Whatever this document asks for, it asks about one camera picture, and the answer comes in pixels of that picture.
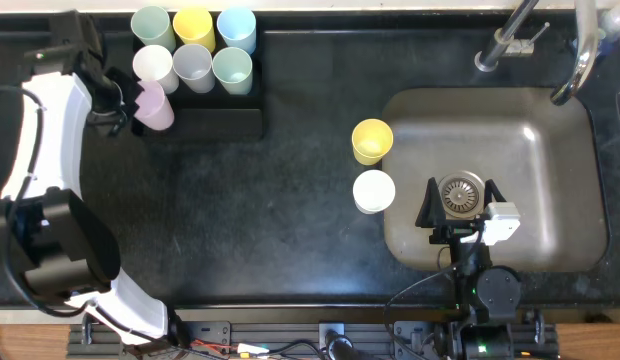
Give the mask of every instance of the faucet base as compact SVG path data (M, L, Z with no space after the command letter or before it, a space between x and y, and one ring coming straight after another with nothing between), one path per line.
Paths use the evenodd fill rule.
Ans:
M474 65L477 67L477 69L479 69L479 70L481 70L483 72L492 72L492 71L494 71L494 69L497 68L497 65L499 65L498 61L494 65L492 65L492 66L483 65L481 63L481 60L479 60L480 57L481 57L481 51L479 51L477 53L477 55L475 55L475 57L474 57Z

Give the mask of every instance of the white wall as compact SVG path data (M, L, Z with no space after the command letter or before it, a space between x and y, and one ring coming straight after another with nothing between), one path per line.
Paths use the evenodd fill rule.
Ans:
M599 8L610 8L620 0L593 0ZM0 13L80 11L134 11L145 5L159 5L174 10L185 6L205 6L223 10L230 6L247 6L254 10L494 10L512 9L520 0L0 0ZM574 8L573 0L541 0L537 9Z

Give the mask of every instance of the chrome faucet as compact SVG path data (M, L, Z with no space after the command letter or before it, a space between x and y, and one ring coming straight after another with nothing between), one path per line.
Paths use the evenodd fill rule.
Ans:
M493 71L497 68L499 58L502 56L530 56L532 54L534 42L548 28L549 24L546 23L530 40L517 40L514 38L514 34L538 2L539 0L523 0L503 28L495 31L486 50L478 52L474 58L474 63L479 70ZM555 105L565 104L579 91L581 85L588 78L597 55L599 38L595 2L594 0L575 0L574 5L578 32L577 59L568 81L558 86L550 96L550 100Z

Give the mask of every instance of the black countertop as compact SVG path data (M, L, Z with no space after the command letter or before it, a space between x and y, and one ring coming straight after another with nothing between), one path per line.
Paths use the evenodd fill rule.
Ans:
M98 16L110 65L131 72L128 15ZM231 303L372 304L428 275L399 263L383 215L354 205L366 169L350 134L414 87L551 87L572 70L573 15L536 13L521 31L551 28L530 58L494 73L473 57L504 14L260 14L267 129L258 142L157 144L124 131L86 130L84 201L119 241L123 268L176 306ZM26 50L47 45L44 15L0 16L0 84L15 83ZM590 110L610 243L579 273L524 273L524 305L620 305L620 48L593 70L578 98ZM20 99L0 96L0 189L16 150ZM422 194L414 196L421 201ZM453 305L439 279L411 302ZM0 267L0 307L23 302Z

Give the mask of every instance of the faucet handle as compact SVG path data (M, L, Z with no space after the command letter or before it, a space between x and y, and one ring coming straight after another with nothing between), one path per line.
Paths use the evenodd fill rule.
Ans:
M524 57L530 56L534 52L534 42L550 27L550 23L543 24L541 30L539 30L530 40L527 39L514 39L508 45L506 52L503 56L507 57Z

